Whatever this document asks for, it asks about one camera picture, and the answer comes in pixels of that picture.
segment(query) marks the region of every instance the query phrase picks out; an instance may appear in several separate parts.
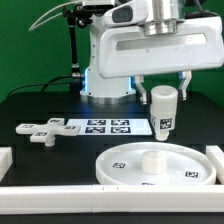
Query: white cylinder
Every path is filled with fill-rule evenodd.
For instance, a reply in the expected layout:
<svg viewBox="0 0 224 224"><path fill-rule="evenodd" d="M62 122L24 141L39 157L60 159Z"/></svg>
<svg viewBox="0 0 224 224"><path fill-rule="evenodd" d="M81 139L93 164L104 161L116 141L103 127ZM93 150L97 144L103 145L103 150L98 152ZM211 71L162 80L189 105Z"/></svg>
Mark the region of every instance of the white cylinder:
<svg viewBox="0 0 224 224"><path fill-rule="evenodd" d="M175 127L178 91L171 86L157 86L151 90L151 122L155 129L156 139L164 141L169 130Z"/></svg>
<svg viewBox="0 0 224 224"><path fill-rule="evenodd" d="M167 171L166 153L153 150L142 154L142 170L148 174L159 175Z"/></svg>

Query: white puzzle piece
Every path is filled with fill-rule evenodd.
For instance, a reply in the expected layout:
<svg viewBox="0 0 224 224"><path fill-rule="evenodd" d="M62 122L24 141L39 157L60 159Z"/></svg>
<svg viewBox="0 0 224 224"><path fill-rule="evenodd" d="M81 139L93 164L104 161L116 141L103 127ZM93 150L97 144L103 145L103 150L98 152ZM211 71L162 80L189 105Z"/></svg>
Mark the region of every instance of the white puzzle piece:
<svg viewBox="0 0 224 224"><path fill-rule="evenodd" d="M81 127L73 125L64 125L63 118L51 118L47 124L20 124L16 128L18 134L32 135L31 142L45 143L50 147L55 145L55 135L76 136Z"/></svg>

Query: white cardboard strip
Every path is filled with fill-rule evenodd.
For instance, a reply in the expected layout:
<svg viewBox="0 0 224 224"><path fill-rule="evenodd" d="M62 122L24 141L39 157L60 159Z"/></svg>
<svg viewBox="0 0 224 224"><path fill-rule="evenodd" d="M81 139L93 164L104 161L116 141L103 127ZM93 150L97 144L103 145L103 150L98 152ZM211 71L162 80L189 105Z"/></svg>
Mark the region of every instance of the white cardboard strip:
<svg viewBox="0 0 224 224"><path fill-rule="evenodd" d="M217 171L217 178L224 185L224 153L218 146L207 146L206 156Z"/></svg>
<svg viewBox="0 0 224 224"><path fill-rule="evenodd" d="M81 126L79 135L152 135L147 119L70 119Z"/></svg>
<svg viewBox="0 0 224 224"><path fill-rule="evenodd" d="M0 181L5 176L9 167L12 165L12 149L0 148Z"/></svg>
<svg viewBox="0 0 224 224"><path fill-rule="evenodd" d="M0 214L224 212L224 186L2 187Z"/></svg>

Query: black table surface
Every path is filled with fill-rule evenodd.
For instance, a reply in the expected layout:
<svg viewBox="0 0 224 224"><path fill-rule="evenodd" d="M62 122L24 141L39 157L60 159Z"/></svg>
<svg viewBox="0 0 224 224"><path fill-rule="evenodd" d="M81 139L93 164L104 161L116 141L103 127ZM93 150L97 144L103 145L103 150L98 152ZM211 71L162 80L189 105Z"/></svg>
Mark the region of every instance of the black table surface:
<svg viewBox="0 0 224 224"><path fill-rule="evenodd" d="M138 101L120 105L81 102L71 93L18 93L0 104L0 147L12 147L13 165L0 186L98 184L95 160L103 151L132 142L156 142L152 136L57 136L54 147L17 135L21 123L45 124L50 118L149 119ZM224 109L203 94L189 92L178 105L176 128L166 143L205 153L206 145L224 150ZM224 223L224 213L96 213L4 215L4 223Z"/></svg>

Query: green background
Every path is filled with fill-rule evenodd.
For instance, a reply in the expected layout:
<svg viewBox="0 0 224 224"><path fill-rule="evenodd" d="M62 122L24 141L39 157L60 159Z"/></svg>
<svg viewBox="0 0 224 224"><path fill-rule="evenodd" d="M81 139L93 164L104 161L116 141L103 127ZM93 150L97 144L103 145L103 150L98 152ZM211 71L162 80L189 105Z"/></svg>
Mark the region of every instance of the green background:
<svg viewBox="0 0 224 224"><path fill-rule="evenodd" d="M38 30L28 31L43 13L62 3L65 1L1 0L0 101L17 86L45 83L70 73L70 41L66 20L59 17ZM208 0L204 8L224 16L223 0ZM79 62L83 71L88 66L89 59L88 29L77 30L77 41ZM173 86L178 86L180 82L176 74L154 76L154 81L156 84L166 83ZM150 90L150 77L145 78L144 85ZM224 107L224 67L193 72L189 88L204 93ZM35 87L28 90L39 89L40 87ZM64 91L65 88L57 87L57 90Z"/></svg>

